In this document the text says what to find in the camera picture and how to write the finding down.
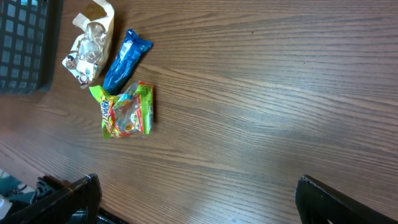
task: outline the wood grain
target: wood grain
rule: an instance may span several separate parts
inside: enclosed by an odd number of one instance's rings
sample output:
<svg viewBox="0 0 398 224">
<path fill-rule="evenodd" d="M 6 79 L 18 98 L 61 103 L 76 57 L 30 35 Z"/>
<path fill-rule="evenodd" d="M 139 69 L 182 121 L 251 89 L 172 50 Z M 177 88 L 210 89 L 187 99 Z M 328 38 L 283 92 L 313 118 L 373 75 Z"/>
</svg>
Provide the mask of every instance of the wood grain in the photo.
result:
<svg viewBox="0 0 398 224">
<path fill-rule="evenodd" d="M 0 97 L 2 169 L 95 172 L 131 223 L 300 223 L 302 174 L 398 219 L 396 1 L 110 1 L 110 61 L 128 28 L 154 41 L 129 83 L 157 104 L 150 136 L 107 141 L 61 66 L 88 2 L 64 3 L 52 89 Z"/>
</svg>

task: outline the black object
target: black object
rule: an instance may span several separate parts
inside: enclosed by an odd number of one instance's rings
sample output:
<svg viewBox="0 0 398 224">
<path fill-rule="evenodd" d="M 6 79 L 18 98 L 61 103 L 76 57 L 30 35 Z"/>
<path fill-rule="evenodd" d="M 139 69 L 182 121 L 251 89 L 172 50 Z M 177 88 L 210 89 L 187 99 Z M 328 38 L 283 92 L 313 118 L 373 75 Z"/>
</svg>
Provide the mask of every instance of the black object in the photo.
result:
<svg viewBox="0 0 398 224">
<path fill-rule="evenodd" d="M 39 178 L 30 204 L 13 202 L 0 224 L 11 223 L 120 223 L 124 220 L 100 209 L 101 187 L 96 174 L 63 187 L 51 177 Z"/>
<path fill-rule="evenodd" d="M 308 175 L 298 181 L 295 199 L 303 224 L 398 224 Z"/>
<path fill-rule="evenodd" d="M 0 93 L 47 91 L 63 0 L 1 0 Z"/>
</svg>

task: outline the black plastic basket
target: black plastic basket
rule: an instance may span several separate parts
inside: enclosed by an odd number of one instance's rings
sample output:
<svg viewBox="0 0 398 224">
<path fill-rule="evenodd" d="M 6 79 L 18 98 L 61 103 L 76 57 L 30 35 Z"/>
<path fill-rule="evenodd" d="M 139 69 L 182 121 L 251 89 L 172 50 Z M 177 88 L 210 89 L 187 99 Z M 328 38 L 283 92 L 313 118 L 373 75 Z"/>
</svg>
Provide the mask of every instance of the black plastic basket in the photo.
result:
<svg viewBox="0 0 398 224">
<path fill-rule="evenodd" d="M 0 93 L 47 91 L 62 0 L 0 0 Z"/>
</svg>

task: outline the plastic packaging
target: plastic packaging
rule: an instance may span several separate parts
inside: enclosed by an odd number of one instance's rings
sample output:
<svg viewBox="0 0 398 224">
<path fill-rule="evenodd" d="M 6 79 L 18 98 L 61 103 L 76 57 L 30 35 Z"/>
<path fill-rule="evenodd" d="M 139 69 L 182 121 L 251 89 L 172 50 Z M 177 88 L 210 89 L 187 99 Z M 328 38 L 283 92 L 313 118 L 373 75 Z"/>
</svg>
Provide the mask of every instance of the plastic packaging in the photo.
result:
<svg viewBox="0 0 398 224">
<path fill-rule="evenodd" d="M 105 0 L 93 0 L 73 20 L 85 33 L 79 35 L 62 64 L 85 88 L 101 73 L 109 57 L 114 9 Z"/>
<path fill-rule="evenodd" d="M 90 87 L 90 92 L 101 104 L 105 139 L 126 137 L 137 131 L 150 133 L 154 117 L 152 84 L 135 82 L 118 96 L 110 95 L 101 86 Z"/>
<path fill-rule="evenodd" d="M 105 76 L 103 88 L 111 95 L 119 94 L 131 78 L 131 71 L 141 55 L 151 47 L 151 41 L 139 38 L 132 29 L 128 29 L 119 53 Z"/>
</svg>

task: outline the blue plastic packet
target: blue plastic packet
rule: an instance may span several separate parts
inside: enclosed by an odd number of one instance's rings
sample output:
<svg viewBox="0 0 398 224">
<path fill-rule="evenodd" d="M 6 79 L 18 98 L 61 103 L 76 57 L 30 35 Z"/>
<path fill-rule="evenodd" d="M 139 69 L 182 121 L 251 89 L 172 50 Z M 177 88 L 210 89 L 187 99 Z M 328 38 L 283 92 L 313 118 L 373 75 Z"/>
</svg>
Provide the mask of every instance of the blue plastic packet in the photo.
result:
<svg viewBox="0 0 398 224">
<path fill-rule="evenodd" d="M 132 69 L 143 53 L 152 47 L 152 42 L 141 39 L 128 29 L 118 56 L 107 72 L 102 86 L 110 95 L 117 95 L 132 76 Z"/>
</svg>

